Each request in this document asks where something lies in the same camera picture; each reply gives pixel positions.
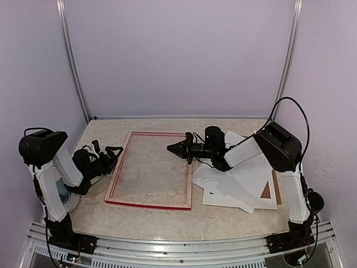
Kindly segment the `white round plate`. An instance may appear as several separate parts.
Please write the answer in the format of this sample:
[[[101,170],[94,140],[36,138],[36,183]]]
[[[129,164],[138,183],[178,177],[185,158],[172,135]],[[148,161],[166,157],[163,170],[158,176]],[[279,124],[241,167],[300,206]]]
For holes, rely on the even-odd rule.
[[[60,195],[60,199],[66,211],[71,213],[78,206],[81,195],[75,193],[69,193],[67,195]]]

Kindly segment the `brown backing board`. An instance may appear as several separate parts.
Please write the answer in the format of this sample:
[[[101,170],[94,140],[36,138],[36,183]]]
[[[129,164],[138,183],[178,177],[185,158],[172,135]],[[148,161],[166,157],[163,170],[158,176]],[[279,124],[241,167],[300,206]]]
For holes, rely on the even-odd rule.
[[[253,139],[248,142],[248,147],[247,151],[251,158],[237,167],[237,181],[256,197],[270,198],[267,177],[273,176],[277,205],[280,204],[281,197],[275,171]]]

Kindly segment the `right aluminium post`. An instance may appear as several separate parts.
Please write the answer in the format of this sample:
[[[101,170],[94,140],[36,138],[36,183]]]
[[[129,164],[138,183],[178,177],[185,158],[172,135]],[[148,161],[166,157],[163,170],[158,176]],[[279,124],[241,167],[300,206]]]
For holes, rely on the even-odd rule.
[[[274,121],[277,118],[279,111],[278,101],[284,96],[288,77],[290,74],[293,57],[295,54],[296,42],[298,38],[298,32],[301,22],[303,0],[295,0],[293,6],[292,22],[290,27],[290,33],[288,36],[287,50],[284,57],[281,77],[279,79],[277,94],[274,100],[273,109],[271,111],[271,119]]]

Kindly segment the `white photo paper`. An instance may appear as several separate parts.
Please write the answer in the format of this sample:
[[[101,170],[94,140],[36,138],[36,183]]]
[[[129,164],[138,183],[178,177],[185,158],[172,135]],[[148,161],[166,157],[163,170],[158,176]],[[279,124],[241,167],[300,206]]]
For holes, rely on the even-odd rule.
[[[192,182],[204,190],[203,205],[240,208],[249,214],[255,209],[277,209],[273,169],[253,138],[224,159],[236,165],[221,172],[201,164],[193,173]]]

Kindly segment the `light blue cup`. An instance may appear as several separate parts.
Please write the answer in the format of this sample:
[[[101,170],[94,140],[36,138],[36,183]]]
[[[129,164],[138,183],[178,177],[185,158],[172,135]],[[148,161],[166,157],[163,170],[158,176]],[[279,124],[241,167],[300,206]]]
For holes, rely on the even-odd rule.
[[[59,192],[59,194],[61,196],[67,196],[70,194],[70,192],[67,190],[67,188],[62,180],[62,177],[60,177],[58,180],[56,180],[55,184],[57,187],[57,191]]]

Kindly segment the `aluminium front rail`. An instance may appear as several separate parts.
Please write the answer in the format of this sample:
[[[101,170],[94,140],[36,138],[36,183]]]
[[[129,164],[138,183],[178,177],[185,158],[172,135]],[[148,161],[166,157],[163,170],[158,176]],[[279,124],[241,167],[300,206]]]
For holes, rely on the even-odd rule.
[[[201,241],[150,241],[98,236],[93,254],[46,246],[45,226],[34,222],[25,241],[20,267],[288,267],[300,249],[270,253],[265,235]]]

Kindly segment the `aluminium post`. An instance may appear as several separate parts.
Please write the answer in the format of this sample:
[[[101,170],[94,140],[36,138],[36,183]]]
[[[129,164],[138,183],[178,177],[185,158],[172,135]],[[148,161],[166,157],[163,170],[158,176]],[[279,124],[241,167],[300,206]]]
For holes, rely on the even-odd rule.
[[[301,22],[303,0],[295,0],[293,6],[292,22],[290,27],[290,33],[288,36],[287,50],[284,57],[281,77],[279,79],[277,94],[274,100],[273,109],[271,111],[271,119],[274,121],[277,118],[279,111],[278,101],[284,96],[288,77],[290,74],[293,57],[295,54],[296,42],[298,38],[298,32]]]
[[[70,75],[74,84],[75,93],[79,101],[80,109],[85,119],[86,124],[91,120],[89,108],[85,99],[85,95],[81,86],[78,69],[75,62],[74,52],[71,44],[69,24],[66,16],[66,7],[64,0],[56,1],[57,15],[59,18],[60,30],[64,42],[64,49],[69,66]]]

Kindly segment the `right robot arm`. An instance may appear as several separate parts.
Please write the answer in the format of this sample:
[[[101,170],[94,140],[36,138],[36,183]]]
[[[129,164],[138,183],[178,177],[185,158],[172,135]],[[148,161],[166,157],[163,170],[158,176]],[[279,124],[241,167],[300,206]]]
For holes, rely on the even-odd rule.
[[[265,123],[256,133],[235,145],[227,145],[225,133],[217,126],[205,129],[205,140],[194,142],[191,132],[184,140],[167,146],[167,150],[191,164],[193,159],[209,159],[210,166],[222,172],[263,154],[284,183],[288,197],[288,232],[268,236],[272,252],[315,243],[311,227],[317,223],[313,208],[315,192],[308,188],[302,171],[303,150],[300,141],[275,122]]]

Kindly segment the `left aluminium post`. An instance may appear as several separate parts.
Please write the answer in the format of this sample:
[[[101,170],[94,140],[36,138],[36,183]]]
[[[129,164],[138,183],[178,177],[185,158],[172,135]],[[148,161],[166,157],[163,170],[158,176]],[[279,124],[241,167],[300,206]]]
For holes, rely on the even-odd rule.
[[[75,93],[79,101],[80,109],[85,119],[86,124],[91,120],[89,108],[85,99],[85,95],[81,86],[78,69],[75,62],[74,52],[71,44],[69,24],[66,16],[66,7],[64,0],[56,1],[57,15],[59,18],[60,30],[64,42],[64,49],[69,66],[70,75],[74,84]]]

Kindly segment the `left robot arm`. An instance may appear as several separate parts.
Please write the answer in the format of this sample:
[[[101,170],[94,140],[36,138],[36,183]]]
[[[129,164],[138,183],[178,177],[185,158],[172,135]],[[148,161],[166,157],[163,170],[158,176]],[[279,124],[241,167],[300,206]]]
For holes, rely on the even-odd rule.
[[[60,198],[57,182],[69,193],[86,195],[92,180],[110,174],[123,152],[122,147],[107,146],[104,151],[94,140],[69,154],[65,131],[43,127],[27,128],[19,142],[19,153],[32,174],[35,192],[44,208],[49,243],[76,248],[84,237],[73,231],[70,214]]]

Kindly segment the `white mat board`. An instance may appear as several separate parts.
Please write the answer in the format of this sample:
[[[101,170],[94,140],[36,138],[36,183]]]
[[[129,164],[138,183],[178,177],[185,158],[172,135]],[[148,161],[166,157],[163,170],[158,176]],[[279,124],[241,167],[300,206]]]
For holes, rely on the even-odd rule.
[[[232,176],[219,180],[206,180],[202,203],[221,207],[277,210],[273,176],[267,177],[270,198],[258,198],[246,190]]]

